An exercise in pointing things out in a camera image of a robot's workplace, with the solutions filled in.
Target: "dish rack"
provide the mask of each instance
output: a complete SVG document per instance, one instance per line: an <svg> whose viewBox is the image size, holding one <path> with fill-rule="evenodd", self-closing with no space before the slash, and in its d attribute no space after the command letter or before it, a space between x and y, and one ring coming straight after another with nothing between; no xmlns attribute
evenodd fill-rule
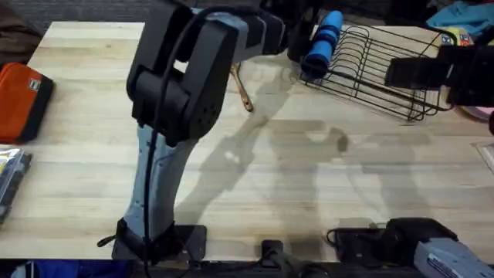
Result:
<svg viewBox="0 0 494 278"><path fill-rule="evenodd" d="M424 120L425 116L452 109L437 89L407 90L385 86L384 81L393 58L435 57L441 41L448 38L456 41L453 34L415 27L416 32L425 30L431 37L431 41L424 42L393 32L398 27L357 25L348 20L346 23L350 25L344 25L341 30L328 74L314 80L300 71L299 78L306 86L370 105L408 121Z"/></svg>

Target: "wooden stick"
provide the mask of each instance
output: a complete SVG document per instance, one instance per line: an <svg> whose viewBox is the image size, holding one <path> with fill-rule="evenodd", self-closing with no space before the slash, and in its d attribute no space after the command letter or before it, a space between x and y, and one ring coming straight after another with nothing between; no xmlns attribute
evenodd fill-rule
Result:
<svg viewBox="0 0 494 278"><path fill-rule="evenodd" d="M242 103L244 104L244 107L248 112L253 112L254 105L252 105L252 101L250 100L249 95L245 91L242 81L240 81L239 71L240 71L240 63L233 64L232 68L230 69L230 73L233 75L233 78L237 83L237 87L239 88L239 93L240 93L240 98L242 99Z"/></svg>

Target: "wire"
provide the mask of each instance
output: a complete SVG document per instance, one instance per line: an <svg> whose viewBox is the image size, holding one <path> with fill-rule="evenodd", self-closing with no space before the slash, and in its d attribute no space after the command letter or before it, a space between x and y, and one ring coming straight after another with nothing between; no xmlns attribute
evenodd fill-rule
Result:
<svg viewBox="0 0 494 278"><path fill-rule="evenodd" d="M265 260L268 259L275 251L270 250L264 256L262 256L260 259L255 261L254 263L246 263L245 265L242 266L234 266L234 267L228 267L228 268L220 268L220 269L215 269L215 270L207 270L209 271L209 274L218 274L218 273L227 273L231 271L242 271L242 270L251 270L257 266L260 266L261 263Z"/></svg>
<svg viewBox="0 0 494 278"><path fill-rule="evenodd" d="M182 244L182 249L187 250L187 254L188 254L188 256L189 256L188 268L187 268L187 269L186 269L183 273L181 273L180 275L178 275L178 276L177 276L177 278L184 278L184 277L185 277L185 276L186 276L189 272L191 272L191 271L192 271L192 263L191 263L191 262L195 262L196 260L195 260L195 258L193 257L192 252L191 252L191 250L188 248L188 246L187 246L187 245L185 245L185 243L184 243L184 242L182 242L182 241L181 241L181 239L179 239L179 240L180 240L180 244Z"/></svg>
<svg viewBox="0 0 494 278"><path fill-rule="evenodd" d="M178 36L177 40L175 41L174 47L171 50L171 54L168 58L167 61L167 66L165 68L164 74L163 74L163 79L161 81L161 91L160 91L160 97L159 101L157 102L156 105L156 110L154 112L154 121L153 121L153 131L151 133L151 142L149 143L149 151L147 154L147 163L146 163L146 171L144 174L144 255L143 255L143 262L144 262L144 274L146 277L150 278L149 274L149 266L148 266L148 261L149 261L149 247L151 244L150 240L150 235L149 235L149 190L150 190L150 183L151 183L151 172L153 168L153 160L154 160L154 152L156 151L156 141L157 141L157 134L158 134L158 128L160 124L160 115L161 111L163 110L164 106L164 99L166 97L166 90L168 86L168 81L170 79L170 74L171 74L171 69L174 68L174 62L177 59L179 49L185 40L187 34L191 30L191 28L200 20L205 19L208 15L214 13L214 12L228 12L231 14L238 14L240 12L240 8L234 8L234 7L209 7L205 8L202 11L200 11L197 15L195 15L184 27L180 35ZM246 8L242 9L243 12L248 12L249 10ZM255 9L251 8L250 12L253 12L256 14L257 12L254 12Z"/></svg>
<svg viewBox="0 0 494 278"><path fill-rule="evenodd" d="M327 241L327 244L329 244L331 247L336 248L337 247L337 244L333 240L330 239L330 235L332 233L334 233L334 231L336 231L336 230L335 229L330 229L330 230L327 231L327 233L326 233L326 241Z"/></svg>
<svg viewBox="0 0 494 278"><path fill-rule="evenodd" d="M106 244L114 241L115 239L117 238L117 235L111 235L111 236L107 236L106 238L104 239L100 239L100 241L96 244L96 246L98 247L103 247L105 246Z"/></svg>

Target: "light wood surface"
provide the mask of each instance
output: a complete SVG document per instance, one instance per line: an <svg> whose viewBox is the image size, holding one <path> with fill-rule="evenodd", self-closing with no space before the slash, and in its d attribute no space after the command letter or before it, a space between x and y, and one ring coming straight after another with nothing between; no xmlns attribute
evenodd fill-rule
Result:
<svg viewBox="0 0 494 278"><path fill-rule="evenodd" d="M39 139L25 146L34 160L0 231L0 257L110 258L111 246L96 242L114 233L132 191L125 80L142 27L55 22L46 33L29 65L57 89ZM208 227L206 259L256 259L263 239L282 239L302 258L335 260L328 229L428 216L494 263L494 176L474 147L492 141L486 125L454 111L405 123L302 86L285 56L251 59L240 76L255 112L231 78L177 196L177 222Z"/></svg>

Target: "blue cup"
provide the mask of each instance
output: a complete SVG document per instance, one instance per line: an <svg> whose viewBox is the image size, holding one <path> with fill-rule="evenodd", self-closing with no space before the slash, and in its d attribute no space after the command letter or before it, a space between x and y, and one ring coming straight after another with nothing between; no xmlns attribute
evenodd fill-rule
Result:
<svg viewBox="0 0 494 278"><path fill-rule="evenodd" d="M312 40L312 49L302 60L302 71L309 78L321 79L327 74L342 25L343 14L339 11L330 12L324 18Z"/></svg>

